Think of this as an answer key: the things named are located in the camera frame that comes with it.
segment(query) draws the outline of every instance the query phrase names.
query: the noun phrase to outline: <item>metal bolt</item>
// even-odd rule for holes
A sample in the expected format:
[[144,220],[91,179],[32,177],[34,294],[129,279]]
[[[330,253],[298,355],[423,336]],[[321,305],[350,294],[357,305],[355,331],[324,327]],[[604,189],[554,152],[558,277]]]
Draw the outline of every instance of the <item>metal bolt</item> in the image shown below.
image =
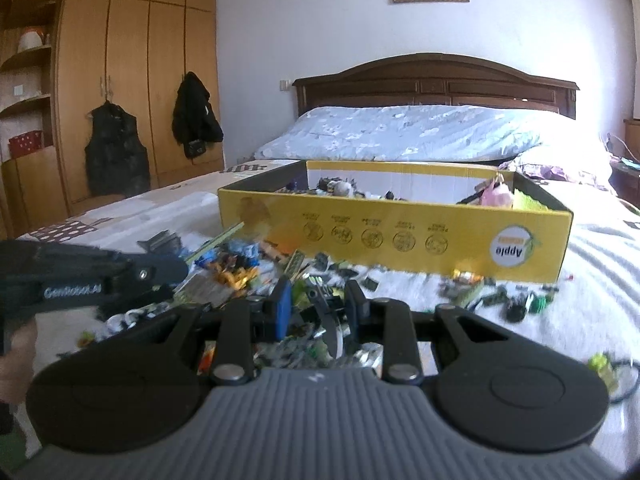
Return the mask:
[[391,365],[389,375],[396,381],[413,381],[418,376],[418,368],[409,364]]
[[244,368],[239,365],[219,365],[213,370],[213,374],[223,381],[239,381],[244,377]]

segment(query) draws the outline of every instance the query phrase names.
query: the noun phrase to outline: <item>human hand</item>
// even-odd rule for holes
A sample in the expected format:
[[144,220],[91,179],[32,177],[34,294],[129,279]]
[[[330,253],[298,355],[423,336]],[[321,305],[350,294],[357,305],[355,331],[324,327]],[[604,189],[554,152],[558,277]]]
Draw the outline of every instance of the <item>human hand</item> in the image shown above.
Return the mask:
[[12,335],[9,353],[0,357],[0,402],[24,402],[33,377],[37,336],[35,319],[31,319]]

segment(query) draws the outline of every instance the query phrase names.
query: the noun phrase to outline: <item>round white label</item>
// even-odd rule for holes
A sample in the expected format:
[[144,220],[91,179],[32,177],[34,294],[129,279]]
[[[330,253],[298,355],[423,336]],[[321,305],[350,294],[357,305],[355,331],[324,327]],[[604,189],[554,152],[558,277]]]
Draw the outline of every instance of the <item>round white label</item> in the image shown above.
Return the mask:
[[500,231],[491,242],[491,257],[502,267],[516,267],[526,262],[533,253],[533,237],[524,227],[509,226]]

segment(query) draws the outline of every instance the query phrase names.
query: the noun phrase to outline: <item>headboard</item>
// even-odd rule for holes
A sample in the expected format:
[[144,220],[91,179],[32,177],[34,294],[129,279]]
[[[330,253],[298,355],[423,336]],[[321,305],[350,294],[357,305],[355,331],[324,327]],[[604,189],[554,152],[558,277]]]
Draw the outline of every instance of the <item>headboard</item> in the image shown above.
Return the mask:
[[551,110],[575,119],[570,81],[455,54],[409,54],[297,79],[298,114],[321,106],[480,105]]

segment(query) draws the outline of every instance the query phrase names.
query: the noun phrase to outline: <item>nightstand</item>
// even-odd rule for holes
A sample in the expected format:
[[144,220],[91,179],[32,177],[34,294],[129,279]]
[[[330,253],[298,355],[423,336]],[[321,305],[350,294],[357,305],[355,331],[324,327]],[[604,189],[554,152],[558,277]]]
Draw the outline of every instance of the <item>nightstand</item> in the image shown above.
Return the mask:
[[613,174],[609,183],[622,200],[640,207],[640,171],[625,166],[622,162],[611,161]]

